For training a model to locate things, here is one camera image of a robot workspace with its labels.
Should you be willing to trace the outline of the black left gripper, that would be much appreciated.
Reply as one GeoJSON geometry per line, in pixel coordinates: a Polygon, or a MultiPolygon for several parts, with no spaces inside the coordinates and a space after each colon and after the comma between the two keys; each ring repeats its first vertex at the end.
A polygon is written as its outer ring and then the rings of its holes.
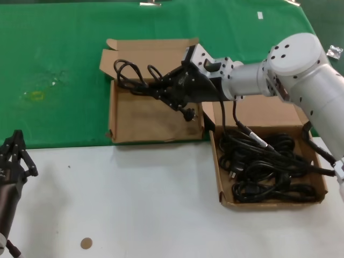
{"type": "Polygon", "coordinates": [[[10,184],[24,185],[26,177],[29,176],[38,176],[37,167],[26,150],[22,130],[14,130],[13,135],[6,138],[1,145],[1,187],[10,184]],[[26,170],[17,162],[17,157],[18,160],[24,161],[26,170]]]}

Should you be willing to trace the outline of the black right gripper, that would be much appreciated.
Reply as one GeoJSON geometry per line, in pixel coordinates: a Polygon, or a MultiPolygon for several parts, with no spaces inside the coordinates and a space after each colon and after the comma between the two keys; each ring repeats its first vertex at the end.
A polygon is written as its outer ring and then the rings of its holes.
{"type": "Polygon", "coordinates": [[[220,92],[213,82],[192,64],[179,66],[164,76],[154,66],[149,66],[148,71],[154,79],[148,84],[153,97],[174,111],[182,111],[188,103],[220,100],[220,92]]]}

